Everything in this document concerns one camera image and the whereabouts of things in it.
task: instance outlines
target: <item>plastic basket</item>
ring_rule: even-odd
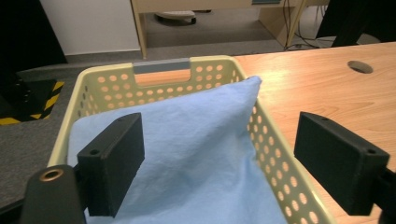
[[[203,91],[245,78],[238,62],[228,56],[89,68],[78,77],[49,166],[66,163],[68,137],[77,119],[111,109]],[[253,108],[247,129],[257,149],[257,163],[270,183],[287,221],[302,224],[335,223],[259,100]]]

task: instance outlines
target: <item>wooden table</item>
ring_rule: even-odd
[[[396,171],[396,42],[236,59],[249,76],[262,78],[260,98],[291,148],[300,111],[312,112],[386,150],[391,156],[388,168]],[[374,72],[356,72],[347,66],[350,61],[367,63]],[[377,223],[379,208],[369,217],[350,217],[312,180],[338,223]]]
[[[329,0],[281,0],[279,4],[252,5],[252,0],[131,0],[134,23],[143,58],[147,58],[146,13],[184,10],[207,10],[226,8],[261,9],[259,21],[283,46],[291,45],[295,30],[305,7],[327,5]]]

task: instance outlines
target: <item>yellow and black hazard tape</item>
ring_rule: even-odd
[[[63,86],[64,86],[64,82],[56,82],[56,84],[53,87],[52,92],[49,96],[49,99],[46,102],[46,106],[41,114],[33,114],[33,115],[28,115],[28,116],[16,116],[16,117],[12,117],[12,118],[3,118],[3,119],[0,119],[0,125],[49,118],[50,112],[52,111],[52,108],[55,105],[55,102],[58,100],[59,94],[61,93],[61,89]]]

